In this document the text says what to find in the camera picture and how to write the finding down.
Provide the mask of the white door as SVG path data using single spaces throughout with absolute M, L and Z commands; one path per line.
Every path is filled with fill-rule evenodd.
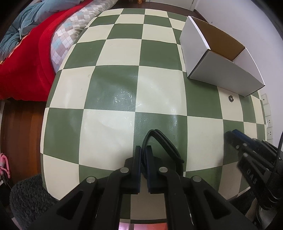
M 190 11 L 194 11 L 195 7 L 199 3 L 199 0 L 149 0 L 149 1 L 146 1 L 146 2 L 167 4 L 167 5 L 187 9 L 187 10 L 190 10 Z

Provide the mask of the checkered mattress cover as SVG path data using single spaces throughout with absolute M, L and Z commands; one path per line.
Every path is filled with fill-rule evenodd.
M 69 16 L 54 32 L 51 39 L 50 56 L 54 71 L 59 70 L 67 52 L 78 40 L 89 22 L 101 12 L 110 9 L 117 0 L 91 1 Z

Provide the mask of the green checkered tablecloth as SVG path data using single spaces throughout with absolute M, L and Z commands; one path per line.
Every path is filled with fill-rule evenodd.
M 147 132 L 161 130 L 184 160 L 226 199 L 248 183 L 224 133 L 265 139 L 258 93 L 243 97 L 186 77 L 179 42 L 186 17 L 113 9 L 94 17 L 56 73 L 41 135 L 43 185 L 60 200 L 88 176 L 121 168 Z

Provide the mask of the pink object on floor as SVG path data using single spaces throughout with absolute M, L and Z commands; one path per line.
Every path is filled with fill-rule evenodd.
M 1 153 L 1 158 L 0 158 L 0 172 L 1 172 L 1 176 L 6 174 L 8 179 L 11 178 L 8 158 L 3 153 Z

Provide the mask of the blue crumpled blanket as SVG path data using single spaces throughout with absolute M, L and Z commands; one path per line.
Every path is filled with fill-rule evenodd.
M 15 18 L 1 40 L 1 61 L 5 60 L 22 38 L 56 12 L 68 10 L 81 3 L 80 0 L 47 0 L 27 6 Z

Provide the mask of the red bed sheet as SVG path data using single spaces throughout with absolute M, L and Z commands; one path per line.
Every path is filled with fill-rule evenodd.
M 31 32 L 1 63 L 1 100 L 46 102 L 55 78 L 50 57 L 51 40 L 57 27 L 89 4 L 83 1 L 68 10 L 57 12 Z

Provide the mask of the white power strip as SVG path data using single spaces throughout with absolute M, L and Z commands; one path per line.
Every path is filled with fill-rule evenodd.
M 272 122 L 272 114 L 271 107 L 268 102 L 267 94 L 264 93 L 261 95 L 261 101 L 264 110 L 264 118 L 266 122 L 266 140 L 270 143 L 273 143 L 273 122 Z

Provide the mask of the white cardboard box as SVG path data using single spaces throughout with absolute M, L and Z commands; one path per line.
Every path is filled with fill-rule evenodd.
M 248 49 L 219 28 L 189 16 L 179 40 L 189 79 L 244 97 L 265 86 Z

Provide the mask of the dark grey fuzzy stool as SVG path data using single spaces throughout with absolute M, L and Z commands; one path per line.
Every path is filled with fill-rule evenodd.
M 56 203 L 57 200 L 43 187 L 41 174 L 19 181 L 10 192 L 11 211 L 22 229 L 28 229 Z

